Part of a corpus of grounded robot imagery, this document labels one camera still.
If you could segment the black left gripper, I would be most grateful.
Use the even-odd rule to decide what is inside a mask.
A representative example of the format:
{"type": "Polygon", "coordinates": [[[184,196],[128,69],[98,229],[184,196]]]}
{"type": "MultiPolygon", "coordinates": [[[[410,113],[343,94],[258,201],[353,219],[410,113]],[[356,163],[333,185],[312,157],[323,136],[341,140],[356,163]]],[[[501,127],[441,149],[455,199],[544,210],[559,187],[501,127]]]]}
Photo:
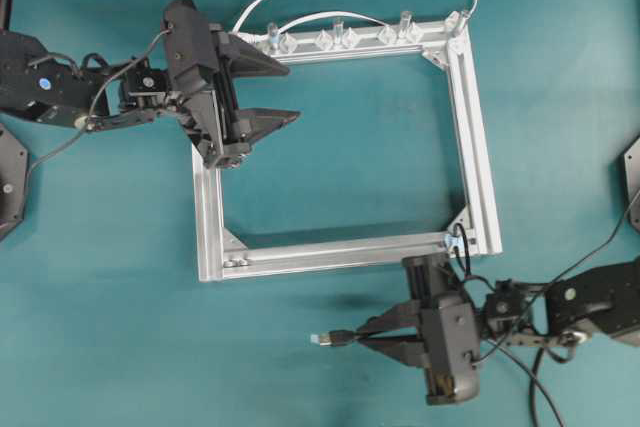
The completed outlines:
{"type": "Polygon", "coordinates": [[[296,121],[298,111],[239,109],[234,78],[287,76],[290,70],[210,22],[193,0],[163,13],[168,77],[179,123],[207,168],[233,168],[248,149],[296,121]]]}

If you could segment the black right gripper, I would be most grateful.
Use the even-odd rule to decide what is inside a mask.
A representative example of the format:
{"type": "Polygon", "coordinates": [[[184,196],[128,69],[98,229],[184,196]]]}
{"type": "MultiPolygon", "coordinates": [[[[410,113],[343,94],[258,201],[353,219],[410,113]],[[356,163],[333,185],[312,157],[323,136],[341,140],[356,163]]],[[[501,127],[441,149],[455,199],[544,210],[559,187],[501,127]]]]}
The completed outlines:
{"type": "Polygon", "coordinates": [[[473,399],[480,390],[473,365],[479,355],[479,334],[472,302],[449,257],[406,257],[402,265],[411,300],[394,305],[358,327],[358,343],[420,369],[425,368],[426,349],[429,405],[453,405],[473,399]],[[374,337],[406,328],[413,328],[413,333],[374,337]]]}

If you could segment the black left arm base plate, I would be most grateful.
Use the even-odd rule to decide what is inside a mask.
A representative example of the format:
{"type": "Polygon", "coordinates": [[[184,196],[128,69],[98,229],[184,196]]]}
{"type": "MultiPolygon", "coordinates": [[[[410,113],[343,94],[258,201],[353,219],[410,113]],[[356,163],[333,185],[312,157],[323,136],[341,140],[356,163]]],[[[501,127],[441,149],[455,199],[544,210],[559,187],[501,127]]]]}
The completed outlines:
{"type": "Polygon", "coordinates": [[[0,134],[1,240],[4,240],[23,220],[29,153],[4,124],[0,134]]]}

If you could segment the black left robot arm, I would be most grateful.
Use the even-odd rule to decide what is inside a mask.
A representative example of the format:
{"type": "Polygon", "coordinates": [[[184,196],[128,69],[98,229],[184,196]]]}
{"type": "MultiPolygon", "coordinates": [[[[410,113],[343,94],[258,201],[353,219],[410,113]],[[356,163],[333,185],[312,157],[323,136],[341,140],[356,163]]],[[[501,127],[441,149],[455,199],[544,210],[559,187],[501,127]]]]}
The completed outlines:
{"type": "Polygon", "coordinates": [[[1,33],[1,110],[30,122],[88,132],[174,118],[207,168],[233,168],[255,143],[298,119],[296,111],[242,109],[234,80],[286,76],[288,67],[207,20],[193,0],[164,10],[167,66],[147,58],[75,64],[38,39],[1,33]]]}

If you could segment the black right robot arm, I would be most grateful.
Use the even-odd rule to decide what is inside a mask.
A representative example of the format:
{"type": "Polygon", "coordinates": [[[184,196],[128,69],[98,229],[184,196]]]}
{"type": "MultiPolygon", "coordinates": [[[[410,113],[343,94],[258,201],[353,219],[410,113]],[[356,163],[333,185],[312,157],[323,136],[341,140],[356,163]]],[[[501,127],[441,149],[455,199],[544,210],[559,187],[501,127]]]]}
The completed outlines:
{"type": "Polygon", "coordinates": [[[479,393],[484,340],[505,346],[574,349],[593,334],[639,344],[639,263],[593,267],[550,288],[499,281],[476,308],[445,254],[408,257],[409,299],[370,318],[355,340],[423,370],[430,405],[479,393]]]}

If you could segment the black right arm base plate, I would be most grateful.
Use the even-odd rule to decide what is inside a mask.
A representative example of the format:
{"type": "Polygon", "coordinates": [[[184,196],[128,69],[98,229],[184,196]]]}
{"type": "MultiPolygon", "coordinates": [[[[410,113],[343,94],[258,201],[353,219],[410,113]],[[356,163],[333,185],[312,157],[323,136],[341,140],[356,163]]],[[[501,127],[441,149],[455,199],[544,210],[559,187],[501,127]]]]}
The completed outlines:
{"type": "Polygon", "coordinates": [[[637,138],[622,155],[623,172],[626,183],[628,203],[630,205],[628,218],[630,225],[636,232],[640,230],[639,210],[639,176],[640,176],[640,138],[637,138]]]}

